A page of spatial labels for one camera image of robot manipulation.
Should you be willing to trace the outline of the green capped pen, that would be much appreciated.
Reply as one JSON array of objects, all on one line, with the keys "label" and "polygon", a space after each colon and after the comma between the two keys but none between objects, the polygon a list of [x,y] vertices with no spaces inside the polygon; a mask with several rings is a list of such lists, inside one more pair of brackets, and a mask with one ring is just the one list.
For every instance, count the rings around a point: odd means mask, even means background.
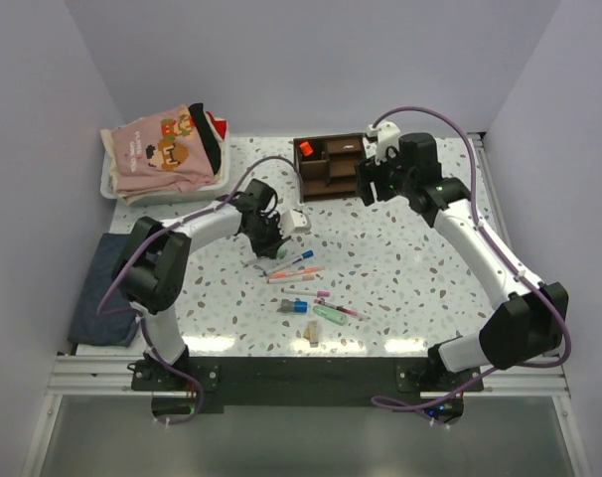
[{"label": "green capped pen", "polygon": [[252,265],[256,265],[260,262],[263,262],[265,260],[278,260],[278,259],[282,259],[286,256],[287,251],[285,249],[281,249],[279,250],[274,257],[267,257],[267,256],[261,256],[261,257],[256,257],[256,258],[252,258],[250,260],[244,260],[241,264],[243,266],[252,266]]}]

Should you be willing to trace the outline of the brown wooden desk organizer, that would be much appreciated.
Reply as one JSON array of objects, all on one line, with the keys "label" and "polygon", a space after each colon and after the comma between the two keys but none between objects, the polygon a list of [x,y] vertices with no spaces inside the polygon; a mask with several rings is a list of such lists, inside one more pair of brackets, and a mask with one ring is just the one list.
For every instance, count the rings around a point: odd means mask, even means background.
[{"label": "brown wooden desk organizer", "polygon": [[[314,155],[304,157],[299,144],[309,141]],[[293,140],[294,162],[305,202],[353,197],[356,166],[366,158],[362,133],[299,137]]]}]

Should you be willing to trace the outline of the blue capped pen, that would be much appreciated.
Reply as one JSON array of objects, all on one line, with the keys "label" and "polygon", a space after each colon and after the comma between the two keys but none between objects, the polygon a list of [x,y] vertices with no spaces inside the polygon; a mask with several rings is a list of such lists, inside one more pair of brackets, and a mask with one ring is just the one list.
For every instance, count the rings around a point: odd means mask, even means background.
[{"label": "blue capped pen", "polygon": [[270,276],[270,275],[276,274],[277,272],[280,272],[281,270],[287,269],[287,268],[291,267],[292,265],[295,265],[296,263],[304,261],[305,259],[311,258],[313,256],[314,256],[313,250],[306,250],[300,254],[293,256],[291,259],[289,259],[287,261],[283,261],[282,263],[279,263],[279,264],[275,265],[274,267],[267,269],[266,271],[263,272],[263,275]]}]

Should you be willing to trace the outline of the orange black highlighter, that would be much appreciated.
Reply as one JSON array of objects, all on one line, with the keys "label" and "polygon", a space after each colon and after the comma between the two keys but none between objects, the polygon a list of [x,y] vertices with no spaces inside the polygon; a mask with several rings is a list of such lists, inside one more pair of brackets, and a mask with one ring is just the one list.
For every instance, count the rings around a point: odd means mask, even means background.
[{"label": "orange black highlighter", "polygon": [[299,150],[304,157],[311,157],[314,155],[314,149],[309,141],[303,141],[299,144]]}]

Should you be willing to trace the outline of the pink capped pen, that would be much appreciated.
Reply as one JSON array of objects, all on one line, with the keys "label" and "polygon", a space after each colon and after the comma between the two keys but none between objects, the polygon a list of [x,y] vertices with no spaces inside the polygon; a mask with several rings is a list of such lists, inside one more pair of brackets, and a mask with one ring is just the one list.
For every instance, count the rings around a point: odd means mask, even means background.
[{"label": "pink capped pen", "polygon": [[281,288],[281,292],[285,294],[295,295],[295,296],[310,296],[316,298],[327,298],[330,297],[331,294],[329,291],[325,290],[312,290],[312,289],[297,289],[297,288]]}]

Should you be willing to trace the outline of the red clear pen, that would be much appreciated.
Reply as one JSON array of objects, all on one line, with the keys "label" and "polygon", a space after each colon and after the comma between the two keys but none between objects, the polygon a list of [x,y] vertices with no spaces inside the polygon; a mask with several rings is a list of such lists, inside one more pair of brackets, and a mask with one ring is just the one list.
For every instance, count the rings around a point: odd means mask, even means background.
[{"label": "red clear pen", "polygon": [[330,308],[332,310],[336,310],[338,312],[341,312],[341,313],[344,313],[344,314],[356,317],[356,318],[358,318],[360,320],[370,320],[371,319],[371,317],[369,315],[366,315],[364,313],[361,313],[361,312],[358,312],[358,311],[346,308],[346,307],[341,306],[341,305],[335,305],[335,304],[332,304],[332,303],[328,303],[328,302],[326,302],[322,298],[316,298],[314,300],[314,302],[316,304],[318,304],[318,305],[322,305],[322,306],[325,306],[325,307]]}]

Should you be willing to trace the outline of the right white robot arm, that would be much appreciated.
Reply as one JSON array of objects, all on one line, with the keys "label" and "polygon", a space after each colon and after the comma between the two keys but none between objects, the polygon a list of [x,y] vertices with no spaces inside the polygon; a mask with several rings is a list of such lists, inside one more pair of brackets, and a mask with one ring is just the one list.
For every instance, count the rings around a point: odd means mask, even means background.
[{"label": "right white robot arm", "polygon": [[356,168],[363,203],[405,198],[460,254],[494,310],[480,331],[430,348],[422,380],[446,391],[464,372],[482,366],[507,370],[564,349],[565,288],[546,283],[506,247],[479,214],[465,184],[444,175],[434,137],[403,134],[391,122],[372,127],[367,137],[376,153]]}]

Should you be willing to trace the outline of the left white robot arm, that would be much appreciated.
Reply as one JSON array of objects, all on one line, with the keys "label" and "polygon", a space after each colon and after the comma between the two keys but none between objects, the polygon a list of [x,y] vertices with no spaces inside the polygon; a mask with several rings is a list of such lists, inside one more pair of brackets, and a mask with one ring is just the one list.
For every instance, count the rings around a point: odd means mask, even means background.
[{"label": "left white robot arm", "polygon": [[132,369],[137,391],[192,389],[189,349],[175,310],[195,251],[236,235],[248,238],[258,258],[274,258],[288,241],[276,211],[278,195],[253,179],[246,189],[211,202],[174,220],[139,219],[112,272],[113,291],[131,304],[147,345],[144,359]]}]

